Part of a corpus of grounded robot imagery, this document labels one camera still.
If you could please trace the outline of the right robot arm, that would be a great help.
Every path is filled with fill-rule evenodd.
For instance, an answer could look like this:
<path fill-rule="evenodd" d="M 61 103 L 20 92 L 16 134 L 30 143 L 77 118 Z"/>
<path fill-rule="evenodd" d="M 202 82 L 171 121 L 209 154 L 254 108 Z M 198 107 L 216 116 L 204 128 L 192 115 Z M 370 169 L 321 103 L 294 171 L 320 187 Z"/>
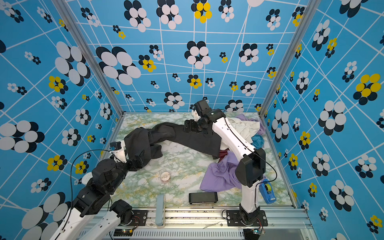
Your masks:
<path fill-rule="evenodd" d="M 240 216 L 246 226 L 262 217 L 258 203 L 258 191 L 266 172 L 266 154 L 248 143 L 227 120 L 220 109 L 211 109 L 202 101 L 194 105 L 194 121 L 185 122 L 185 130 L 218 134 L 239 161 L 235 170 L 242 185 Z"/>

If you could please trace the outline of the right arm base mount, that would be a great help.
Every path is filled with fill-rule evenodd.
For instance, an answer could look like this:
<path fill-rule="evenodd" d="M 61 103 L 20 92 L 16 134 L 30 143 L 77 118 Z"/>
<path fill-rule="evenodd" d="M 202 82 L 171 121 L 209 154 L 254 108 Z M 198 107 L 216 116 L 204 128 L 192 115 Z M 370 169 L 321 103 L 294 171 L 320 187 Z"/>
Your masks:
<path fill-rule="evenodd" d="M 246 213 L 240 210 L 226 210 L 224 215 L 229 227 L 267 227 L 268 220 L 265 211 L 256 210 Z"/>

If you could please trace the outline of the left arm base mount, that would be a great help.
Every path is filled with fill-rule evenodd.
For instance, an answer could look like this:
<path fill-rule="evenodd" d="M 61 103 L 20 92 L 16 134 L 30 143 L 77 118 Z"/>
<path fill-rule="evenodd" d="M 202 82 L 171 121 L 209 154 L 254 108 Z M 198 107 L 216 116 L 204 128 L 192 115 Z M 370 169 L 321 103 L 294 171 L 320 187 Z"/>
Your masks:
<path fill-rule="evenodd" d="M 121 226 L 140 227 L 145 226 L 147 222 L 147 210 L 131 210 L 121 216 Z"/>

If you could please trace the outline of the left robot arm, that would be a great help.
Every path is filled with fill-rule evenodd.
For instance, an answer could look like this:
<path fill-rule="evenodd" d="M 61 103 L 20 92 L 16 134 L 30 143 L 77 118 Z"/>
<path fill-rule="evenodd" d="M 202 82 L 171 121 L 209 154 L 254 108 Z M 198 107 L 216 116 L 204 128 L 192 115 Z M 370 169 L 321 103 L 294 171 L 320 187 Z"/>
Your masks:
<path fill-rule="evenodd" d="M 71 203 L 63 222 L 52 235 L 53 240 L 102 240 L 111 237 L 118 226 L 128 226 L 131 234 L 145 226 L 147 211 L 134 211 L 124 200 L 115 201 L 102 219 L 84 235 L 83 229 L 111 200 L 111 196 L 126 178 L 128 172 L 141 169 L 141 159 L 126 159 L 115 154 L 100 161 L 92 170 L 92 177 Z"/>

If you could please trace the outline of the dark grey cloth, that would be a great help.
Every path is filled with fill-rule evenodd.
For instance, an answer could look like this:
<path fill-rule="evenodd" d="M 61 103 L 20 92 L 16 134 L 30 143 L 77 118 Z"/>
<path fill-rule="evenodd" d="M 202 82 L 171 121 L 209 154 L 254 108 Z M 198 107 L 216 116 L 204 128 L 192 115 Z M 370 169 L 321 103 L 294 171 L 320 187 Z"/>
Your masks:
<path fill-rule="evenodd" d="M 126 156 L 128 151 L 139 152 L 145 150 L 147 164 L 152 159 L 163 156 L 159 143 L 171 141 L 191 148 L 203 154 L 219 158 L 221 137 L 213 132 L 207 134 L 186 133 L 183 125 L 161 123 L 151 129 L 136 128 L 124 137 Z"/>

